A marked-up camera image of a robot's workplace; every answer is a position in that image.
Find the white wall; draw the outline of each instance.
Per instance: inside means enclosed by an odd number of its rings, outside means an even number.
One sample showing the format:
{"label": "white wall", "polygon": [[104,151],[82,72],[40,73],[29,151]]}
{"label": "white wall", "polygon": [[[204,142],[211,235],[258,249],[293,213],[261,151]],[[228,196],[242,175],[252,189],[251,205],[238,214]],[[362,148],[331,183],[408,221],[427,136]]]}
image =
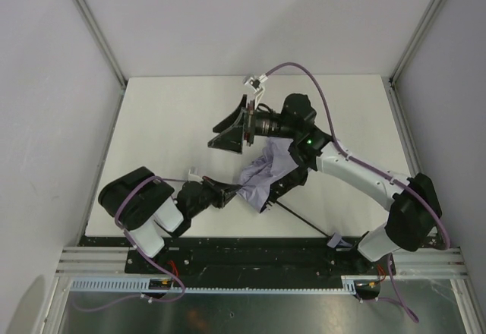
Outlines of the white wall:
{"label": "white wall", "polygon": [[486,0],[448,0],[399,92],[424,169],[486,310]]}
{"label": "white wall", "polygon": [[79,227],[119,92],[71,0],[0,0],[0,19],[0,332],[32,285],[18,334]]}
{"label": "white wall", "polygon": [[390,75],[430,0],[87,0],[126,76]]}

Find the purple cloth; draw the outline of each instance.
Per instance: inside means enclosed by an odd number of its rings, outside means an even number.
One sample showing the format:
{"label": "purple cloth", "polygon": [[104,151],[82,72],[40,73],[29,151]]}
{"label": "purple cloth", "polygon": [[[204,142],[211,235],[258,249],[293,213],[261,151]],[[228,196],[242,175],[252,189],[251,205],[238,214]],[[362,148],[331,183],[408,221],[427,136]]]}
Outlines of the purple cloth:
{"label": "purple cloth", "polygon": [[270,185],[297,168],[289,153],[291,142],[291,139],[267,138],[263,155],[241,171],[238,183],[243,187],[238,194],[258,212],[268,199]]}

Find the white table surface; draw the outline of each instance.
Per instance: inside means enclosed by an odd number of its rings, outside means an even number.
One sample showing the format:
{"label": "white table surface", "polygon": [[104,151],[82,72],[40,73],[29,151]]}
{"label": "white table surface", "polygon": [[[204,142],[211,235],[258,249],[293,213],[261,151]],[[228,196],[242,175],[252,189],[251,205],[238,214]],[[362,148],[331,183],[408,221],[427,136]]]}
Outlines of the white table surface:
{"label": "white table surface", "polygon": [[[378,75],[318,76],[338,138],[355,154],[386,169],[409,174],[387,95]],[[306,93],[316,125],[329,132],[320,97],[306,76],[272,76],[263,102],[280,111],[290,93]],[[156,175],[187,178],[190,167],[219,181],[236,182],[265,144],[244,147],[243,156],[212,150],[214,125],[229,115],[243,93],[242,77],[136,77],[128,83],[96,198],[110,181],[145,165]],[[178,190],[181,184],[172,183]],[[304,187],[280,201],[325,232],[362,235],[387,218],[381,206],[340,180],[312,172]],[[113,218],[94,203],[86,236],[122,236]],[[236,197],[222,210],[210,207],[193,219],[185,236],[318,237],[319,233],[274,206],[259,214]]]}

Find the metal frame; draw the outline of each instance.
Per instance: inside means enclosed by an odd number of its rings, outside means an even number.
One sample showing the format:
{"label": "metal frame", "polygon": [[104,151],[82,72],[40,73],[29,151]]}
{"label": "metal frame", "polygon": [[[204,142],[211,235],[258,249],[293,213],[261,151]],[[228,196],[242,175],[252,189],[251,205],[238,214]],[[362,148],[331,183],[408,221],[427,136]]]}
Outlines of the metal frame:
{"label": "metal frame", "polygon": [[[415,32],[412,35],[406,50],[402,54],[398,64],[388,80],[383,84],[387,91],[390,107],[393,117],[399,131],[400,140],[406,153],[407,163],[412,173],[421,170],[421,163],[418,159],[415,143],[412,139],[406,116],[402,110],[399,96],[395,90],[395,83],[402,75],[407,64],[415,54],[424,35],[430,28],[433,20],[443,6],[445,0],[431,0],[424,15],[422,16]],[[116,77],[120,87],[124,90],[127,86],[127,80],[123,75],[103,32],[99,28],[96,20],[90,11],[85,0],[73,0],[76,8],[80,12],[88,30],[92,34],[95,43],[108,62],[110,70]],[[122,107],[123,96],[119,100],[118,107],[112,122],[111,131],[106,141],[105,150],[99,172],[93,184],[93,197],[89,201],[85,214],[84,224],[80,227],[78,238],[84,233],[85,224],[89,217],[89,211],[93,205],[94,195],[99,183],[99,177],[103,170],[109,144],[115,129],[118,114]],[[62,253],[55,274],[50,299],[46,302],[43,309],[42,320],[37,327],[36,333],[55,334],[58,333],[62,325],[62,319],[65,307],[68,303],[70,291],[137,291],[140,287],[145,287],[147,280],[150,278],[165,278],[161,275],[128,275],[125,273],[125,262],[129,248],[127,247],[66,247]],[[486,332],[484,330],[484,321],[481,311],[478,309],[478,302],[474,296],[472,285],[460,253],[460,249],[448,251],[435,251],[431,249],[421,249],[415,253],[409,253],[399,250],[394,254],[396,264],[397,279],[450,279],[453,286],[456,300],[459,305],[459,311],[465,325],[467,333]],[[374,279],[374,276],[343,276],[342,282],[344,290],[340,292],[306,292],[306,293],[353,293],[352,284],[355,279]],[[193,292],[209,292],[205,290],[193,290]],[[242,290],[210,290],[211,293],[243,293]],[[258,290],[256,293],[275,293],[274,291]]]}
{"label": "metal frame", "polygon": [[412,34],[412,38],[409,40],[405,51],[402,53],[400,60],[393,69],[390,76],[392,84],[395,84],[398,81],[407,64],[412,60],[417,48],[420,46],[421,41],[424,39],[425,34],[428,32],[437,14],[439,14],[440,9],[443,7],[445,1],[446,0],[431,0],[429,2],[424,14],[422,15],[422,18],[418,22],[418,26],[415,28],[414,33]]}
{"label": "metal frame", "polygon": [[124,90],[127,86],[127,79],[123,75],[123,72],[116,61],[115,56],[113,55],[112,50],[109,47],[108,42],[106,42],[106,38],[103,35],[103,32],[98,26],[93,13],[91,12],[86,0],[72,0],[76,8],[78,9],[81,17],[84,20],[88,30],[90,31],[93,39],[98,46],[99,51],[102,53],[103,57],[105,58],[106,62],[110,70],[112,71],[113,75],[116,77],[120,87]]}
{"label": "metal frame", "polygon": [[[50,300],[36,334],[57,334],[71,291],[140,292],[150,279],[168,276],[125,273],[128,247],[66,247],[61,255],[52,285]],[[395,252],[396,279],[448,279],[451,281],[467,333],[484,331],[484,323],[475,305],[464,260],[459,248],[447,251],[420,249]],[[356,279],[376,276],[342,276],[343,289],[289,290],[286,294],[353,295]],[[277,290],[191,289],[188,294],[278,294]]]}

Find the white clip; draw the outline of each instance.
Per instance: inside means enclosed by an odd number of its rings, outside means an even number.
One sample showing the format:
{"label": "white clip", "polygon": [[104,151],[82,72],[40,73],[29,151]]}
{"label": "white clip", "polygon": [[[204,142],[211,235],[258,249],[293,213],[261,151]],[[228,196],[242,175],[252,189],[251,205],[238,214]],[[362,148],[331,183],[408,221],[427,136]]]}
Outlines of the white clip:
{"label": "white clip", "polygon": [[203,178],[199,176],[197,167],[191,167],[188,173],[188,181],[202,182]]}
{"label": "white clip", "polygon": [[345,151],[345,153],[346,153],[346,155],[345,155],[344,159],[345,159],[346,161],[349,161],[349,157],[351,157],[351,156],[352,156],[352,153],[351,153],[351,152],[349,152],[349,151],[347,151],[347,152]]}
{"label": "white clip", "polygon": [[265,93],[265,88],[264,88],[264,82],[268,80],[268,76],[265,74],[262,74],[259,77],[256,76],[249,76],[246,77],[245,80],[243,81],[243,84],[245,86],[250,87],[253,90],[254,94],[254,100],[255,100],[255,108],[260,104],[261,98],[264,97]]}

